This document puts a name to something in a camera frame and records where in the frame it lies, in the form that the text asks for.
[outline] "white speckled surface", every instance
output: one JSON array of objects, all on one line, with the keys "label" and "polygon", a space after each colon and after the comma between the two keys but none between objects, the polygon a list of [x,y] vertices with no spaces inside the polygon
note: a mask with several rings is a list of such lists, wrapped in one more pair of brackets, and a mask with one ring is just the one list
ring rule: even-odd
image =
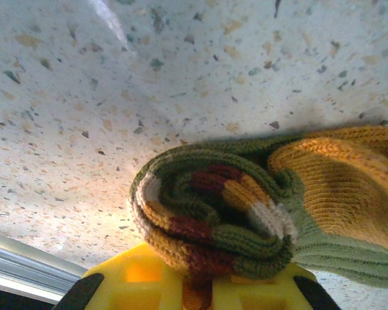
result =
[{"label": "white speckled surface", "polygon": [[0,233],[91,267],[138,243],[125,199],[158,152],[387,123],[388,1],[274,2],[0,1]]}]

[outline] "yellow plastic object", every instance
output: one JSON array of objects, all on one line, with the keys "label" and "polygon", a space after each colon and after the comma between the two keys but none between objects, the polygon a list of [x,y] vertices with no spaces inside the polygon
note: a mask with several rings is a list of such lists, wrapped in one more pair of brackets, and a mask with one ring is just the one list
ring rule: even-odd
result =
[{"label": "yellow plastic object", "polygon": [[[102,273],[105,279],[85,310],[182,310],[182,275],[168,267],[146,243],[97,265],[84,276],[94,273]],[[215,279],[212,309],[312,310],[294,276],[316,281],[312,273],[292,263],[271,280]]]}]

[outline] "knitted hat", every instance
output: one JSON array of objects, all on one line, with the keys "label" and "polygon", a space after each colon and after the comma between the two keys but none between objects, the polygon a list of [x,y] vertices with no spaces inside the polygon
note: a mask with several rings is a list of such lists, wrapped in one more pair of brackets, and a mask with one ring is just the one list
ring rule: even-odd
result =
[{"label": "knitted hat", "polygon": [[195,276],[271,278],[292,260],[388,287],[388,128],[185,145],[131,186],[144,240]]}]

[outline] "terrazzo surface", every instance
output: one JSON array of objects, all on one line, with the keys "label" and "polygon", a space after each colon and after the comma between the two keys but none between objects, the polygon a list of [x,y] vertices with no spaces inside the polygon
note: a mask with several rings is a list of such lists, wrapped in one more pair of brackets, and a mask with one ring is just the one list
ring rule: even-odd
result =
[{"label": "terrazzo surface", "polygon": [[[388,1],[0,1],[0,234],[84,267],[139,241],[150,158],[388,124]],[[343,309],[388,290],[319,273]]]}]

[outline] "mustard yellow knit hat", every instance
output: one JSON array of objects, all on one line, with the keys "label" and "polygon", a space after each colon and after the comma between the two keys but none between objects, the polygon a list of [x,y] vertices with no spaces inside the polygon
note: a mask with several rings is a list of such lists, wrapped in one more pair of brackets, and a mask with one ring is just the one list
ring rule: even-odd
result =
[{"label": "mustard yellow knit hat", "polygon": [[185,145],[152,159],[130,205],[193,276],[270,278],[294,261],[388,287],[388,128]]}]

